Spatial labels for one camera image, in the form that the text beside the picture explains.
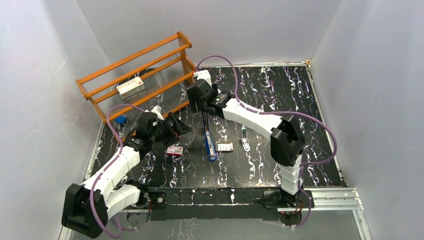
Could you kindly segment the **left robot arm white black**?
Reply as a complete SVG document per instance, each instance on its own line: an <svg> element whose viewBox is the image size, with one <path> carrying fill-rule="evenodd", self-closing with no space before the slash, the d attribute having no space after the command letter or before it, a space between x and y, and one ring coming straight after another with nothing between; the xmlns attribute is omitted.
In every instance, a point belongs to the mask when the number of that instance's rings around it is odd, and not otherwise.
<svg viewBox="0 0 424 240"><path fill-rule="evenodd" d="M66 192L61 216L63 227L95 239L102 233L118 239L106 226L109 220L130 205L144 208L149 203L147 187L133 180L120 186L127 173L151 152L153 145L169 146L191 128L174 113L166 118L147 111L140 115L137 128L129 133L119 150L92 177L71 184Z"/></svg>

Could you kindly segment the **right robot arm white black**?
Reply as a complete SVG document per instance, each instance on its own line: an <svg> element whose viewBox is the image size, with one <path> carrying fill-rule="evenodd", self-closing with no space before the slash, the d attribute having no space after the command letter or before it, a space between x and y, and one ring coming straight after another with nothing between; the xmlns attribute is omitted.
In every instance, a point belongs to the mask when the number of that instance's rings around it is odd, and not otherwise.
<svg viewBox="0 0 424 240"><path fill-rule="evenodd" d="M295 117L282 117L253 108L235 95L220 91L216 84L210 84L205 79L192 83L187 95L193 111L242 124L269 141L271 157L280 168L280 190L264 193L264 205L295 207L300 203L300 171L305 137Z"/></svg>

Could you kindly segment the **red white staple box sleeve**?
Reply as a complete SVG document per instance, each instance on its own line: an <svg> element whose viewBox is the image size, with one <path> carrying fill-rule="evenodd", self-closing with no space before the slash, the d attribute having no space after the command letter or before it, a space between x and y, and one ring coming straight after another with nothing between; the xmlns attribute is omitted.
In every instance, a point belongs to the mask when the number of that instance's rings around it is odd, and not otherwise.
<svg viewBox="0 0 424 240"><path fill-rule="evenodd" d="M166 154L167 155L171 155L171 156L178 156L178 157L180 157L180 156L182 156L183 155L183 152L184 152L184 148L183 147L181 147L181 146L169 146L167 149L166 149Z"/></svg>

